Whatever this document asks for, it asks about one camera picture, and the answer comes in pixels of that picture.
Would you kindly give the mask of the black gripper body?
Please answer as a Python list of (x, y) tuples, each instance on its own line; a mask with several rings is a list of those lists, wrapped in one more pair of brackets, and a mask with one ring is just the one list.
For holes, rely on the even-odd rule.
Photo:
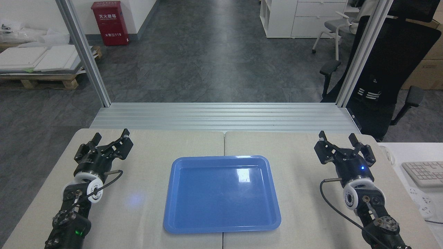
[(337, 176), (341, 178), (341, 183), (348, 183), (358, 178), (369, 178), (372, 182), (374, 176), (370, 171), (370, 165), (363, 157), (340, 158), (337, 160)]
[(106, 177), (105, 172), (109, 172), (112, 167), (112, 159), (109, 157), (111, 152), (106, 154), (93, 154), (93, 153), (77, 153), (75, 155), (75, 161), (79, 164), (75, 170), (75, 173), (79, 172), (93, 172), (99, 177)]

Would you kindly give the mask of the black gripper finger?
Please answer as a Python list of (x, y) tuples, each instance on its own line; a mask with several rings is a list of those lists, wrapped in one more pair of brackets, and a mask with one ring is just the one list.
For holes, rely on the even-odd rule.
[(77, 163), (80, 163), (82, 159), (84, 159), (89, 153), (95, 153), (97, 145), (99, 144), (102, 136), (100, 133), (96, 133), (92, 140), (90, 140), (86, 144), (81, 144), (79, 149), (76, 152), (74, 160)]
[(134, 145), (129, 135), (128, 129), (124, 129), (119, 139), (108, 145), (100, 146), (101, 155), (105, 158), (125, 160)]
[(319, 140), (314, 146), (315, 153), (317, 154), (321, 164), (327, 164), (333, 162), (334, 164), (341, 162), (341, 159), (337, 157), (333, 151), (337, 151), (339, 148), (327, 141), (324, 131), (320, 131)]
[(369, 166), (375, 164), (376, 159), (370, 145), (363, 145), (361, 142), (359, 142), (354, 133), (351, 133), (349, 135), (349, 140), (351, 145), (354, 147), (354, 149), (350, 153), (350, 158), (355, 158), (359, 154), (359, 152), (361, 152), (364, 160), (368, 163)]

